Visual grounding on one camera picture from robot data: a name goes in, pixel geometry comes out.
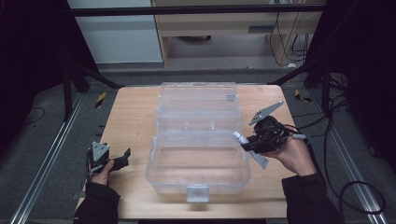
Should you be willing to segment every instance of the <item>wooden table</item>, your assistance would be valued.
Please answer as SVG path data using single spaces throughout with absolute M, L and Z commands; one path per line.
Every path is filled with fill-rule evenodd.
M 278 86 L 237 85 L 243 115 L 243 134 L 252 135 L 248 121 L 257 110 L 285 101 Z M 251 179 L 237 195 L 211 195 L 209 203 L 186 203 L 185 195 L 158 194 L 145 178 L 151 140 L 155 134 L 155 107 L 160 87 L 128 87 L 119 90 L 101 143 L 110 146 L 110 158 L 130 147 L 130 165 L 111 173 L 110 187 L 120 196 L 120 218 L 271 218 L 286 217 L 281 179 L 292 175 L 276 160 L 263 170 L 250 156 Z M 283 104 L 272 113 L 284 124 L 293 124 Z

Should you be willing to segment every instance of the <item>clear plastic box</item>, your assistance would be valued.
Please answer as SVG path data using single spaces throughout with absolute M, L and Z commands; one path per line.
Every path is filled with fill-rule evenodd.
M 250 180 L 248 156 L 233 136 L 241 127 L 234 83 L 163 83 L 148 182 L 191 203 L 241 192 Z

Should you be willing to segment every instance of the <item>black pole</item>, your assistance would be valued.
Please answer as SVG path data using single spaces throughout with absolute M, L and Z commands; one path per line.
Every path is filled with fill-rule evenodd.
M 51 10 L 51 16 L 138 16 L 212 13 L 255 13 L 255 12 L 313 12 L 328 8 L 326 4 L 278 4 L 278 5 L 228 5 L 228 6 L 184 6 L 184 7 L 113 7 L 113 8 L 72 8 Z

